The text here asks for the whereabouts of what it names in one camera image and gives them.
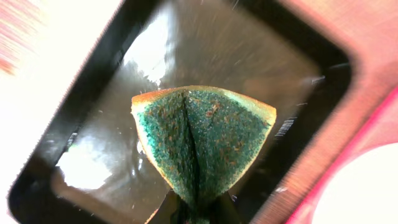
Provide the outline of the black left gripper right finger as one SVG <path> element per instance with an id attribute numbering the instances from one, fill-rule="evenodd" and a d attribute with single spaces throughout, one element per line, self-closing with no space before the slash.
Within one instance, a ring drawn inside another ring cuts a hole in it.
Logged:
<path id="1" fill-rule="evenodd" d="M 215 200 L 214 214 L 217 224 L 244 224 L 228 192 Z"/>

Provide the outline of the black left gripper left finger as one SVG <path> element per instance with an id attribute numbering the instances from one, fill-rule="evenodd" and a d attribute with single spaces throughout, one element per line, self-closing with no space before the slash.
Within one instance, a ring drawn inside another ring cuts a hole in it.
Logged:
<path id="1" fill-rule="evenodd" d="M 160 207 L 153 213 L 148 224 L 181 224 L 183 223 L 183 201 L 169 190 Z"/>

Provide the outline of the green and yellow sponge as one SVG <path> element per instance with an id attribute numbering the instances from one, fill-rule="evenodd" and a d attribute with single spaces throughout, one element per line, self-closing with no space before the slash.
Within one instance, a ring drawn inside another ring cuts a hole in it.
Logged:
<path id="1" fill-rule="evenodd" d="M 277 111 L 212 86 L 183 86 L 134 96 L 131 113 L 142 148 L 176 194 L 209 206 L 250 168 Z"/>

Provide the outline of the light blue plate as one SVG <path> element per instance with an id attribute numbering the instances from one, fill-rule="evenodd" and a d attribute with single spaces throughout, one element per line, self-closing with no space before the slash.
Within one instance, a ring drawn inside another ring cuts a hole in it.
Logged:
<path id="1" fill-rule="evenodd" d="M 312 223 L 397 224 L 397 144 L 377 147 L 339 170 Z"/>

